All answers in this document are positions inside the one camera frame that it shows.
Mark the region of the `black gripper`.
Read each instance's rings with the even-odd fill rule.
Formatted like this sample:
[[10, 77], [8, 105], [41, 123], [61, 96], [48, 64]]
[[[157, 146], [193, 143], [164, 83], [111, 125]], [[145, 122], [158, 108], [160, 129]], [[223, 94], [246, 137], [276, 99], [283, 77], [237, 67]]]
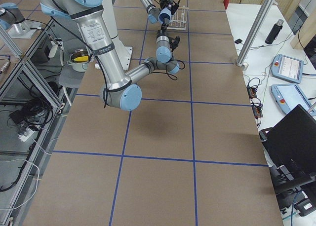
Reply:
[[180, 43], [180, 37], [171, 37], [167, 30], [159, 30], [156, 35], [156, 48], [167, 48], [170, 51], [174, 51]]
[[176, 12], [179, 7], [179, 0], [176, 2], [175, 0], [159, 0], [160, 8], [168, 9], [171, 12]]

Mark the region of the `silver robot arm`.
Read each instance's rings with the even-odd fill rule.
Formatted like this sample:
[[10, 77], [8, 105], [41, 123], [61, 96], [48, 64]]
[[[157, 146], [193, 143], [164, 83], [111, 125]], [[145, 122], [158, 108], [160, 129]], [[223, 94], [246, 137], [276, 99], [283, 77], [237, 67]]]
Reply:
[[83, 43], [96, 58], [104, 76], [101, 99], [106, 105], [125, 111], [136, 109], [141, 102], [142, 91], [137, 85], [139, 80], [159, 70], [170, 76], [180, 70], [178, 60], [174, 59], [172, 53], [180, 38], [171, 38], [166, 31], [172, 15], [170, 6], [158, 9], [149, 0], [140, 1], [146, 7], [148, 19], [152, 23], [161, 22], [156, 38], [156, 57], [149, 57], [139, 66], [125, 72], [114, 39], [107, 29], [110, 24], [103, 18], [103, 0], [40, 0], [43, 13], [76, 22]]
[[160, 22], [161, 24], [168, 24], [172, 19], [172, 15], [177, 11], [181, 0], [159, 0], [160, 8], [154, 5], [154, 0], [140, 0], [145, 7], [148, 20], [154, 24]]

